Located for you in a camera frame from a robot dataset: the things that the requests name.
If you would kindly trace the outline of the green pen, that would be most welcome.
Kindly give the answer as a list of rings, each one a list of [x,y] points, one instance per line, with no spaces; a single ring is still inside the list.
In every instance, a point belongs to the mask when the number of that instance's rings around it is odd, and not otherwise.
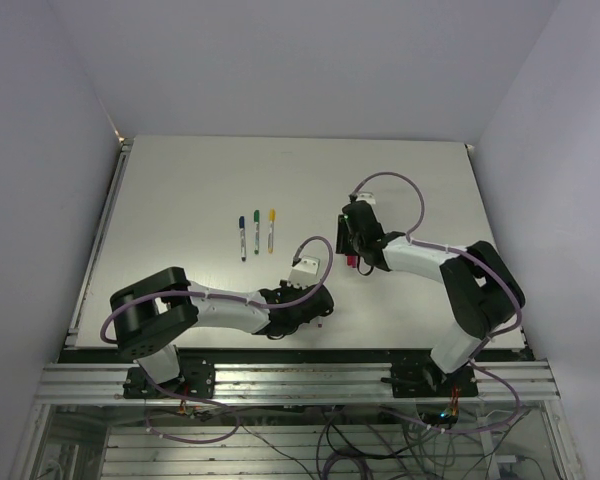
[[[256,209],[253,212],[254,224],[254,255],[260,253],[260,210]]]

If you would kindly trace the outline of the yellow pen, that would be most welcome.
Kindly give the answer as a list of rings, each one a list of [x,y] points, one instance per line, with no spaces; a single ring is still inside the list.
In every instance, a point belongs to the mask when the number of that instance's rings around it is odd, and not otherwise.
[[[275,209],[270,209],[268,214],[268,235],[267,235],[267,252],[272,254],[274,251],[274,232],[275,232]]]

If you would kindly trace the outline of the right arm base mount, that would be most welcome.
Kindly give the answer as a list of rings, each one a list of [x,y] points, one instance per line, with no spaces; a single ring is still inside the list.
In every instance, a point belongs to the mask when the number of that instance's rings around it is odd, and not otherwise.
[[[478,395],[474,370],[463,366],[443,373],[433,362],[393,364],[380,381],[391,387],[395,398],[469,398]]]

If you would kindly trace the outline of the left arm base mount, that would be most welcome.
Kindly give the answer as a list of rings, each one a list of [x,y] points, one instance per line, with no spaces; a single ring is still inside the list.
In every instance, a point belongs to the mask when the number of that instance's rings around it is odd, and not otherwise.
[[[154,400],[181,396],[211,399],[214,393],[216,370],[201,358],[185,359],[181,373],[172,380],[160,383],[157,389],[139,366],[130,368],[123,384],[124,399]]]

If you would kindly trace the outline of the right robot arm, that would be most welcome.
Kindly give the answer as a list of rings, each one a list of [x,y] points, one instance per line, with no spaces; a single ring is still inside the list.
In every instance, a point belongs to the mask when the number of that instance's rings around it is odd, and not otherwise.
[[[385,232],[372,205],[355,200],[338,216],[336,252],[357,256],[372,269],[406,272],[444,286],[454,322],[430,351],[433,364],[420,373],[422,387],[432,395],[445,394],[455,385],[457,370],[509,331],[502,324],[521,319],[524,293],[489,242],[451,247]]]

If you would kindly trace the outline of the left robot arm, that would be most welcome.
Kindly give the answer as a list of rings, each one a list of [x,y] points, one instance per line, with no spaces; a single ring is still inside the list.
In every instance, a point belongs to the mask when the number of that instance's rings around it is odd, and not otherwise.
[[[187,279],[181,267],[169,267],[110,297],[112,313],[101,339],[118,355],[145,370],[148,384],[162,397],[183,387],[174,341],[191,328],[231,329],[279,340],[300,326],[333,313],[334,300],[318,283],[238,294],[204,287]]]

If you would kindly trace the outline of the blue pen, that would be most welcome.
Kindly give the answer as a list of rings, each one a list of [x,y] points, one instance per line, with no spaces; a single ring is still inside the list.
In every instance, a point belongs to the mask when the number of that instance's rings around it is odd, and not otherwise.
[[[239,226],[239,238],[240,238],[240,258],[242,262],[246,262],[247,259],[247,246],[246,246],[246,228],[245,228],[245,217],[240,216],[238,220]]]

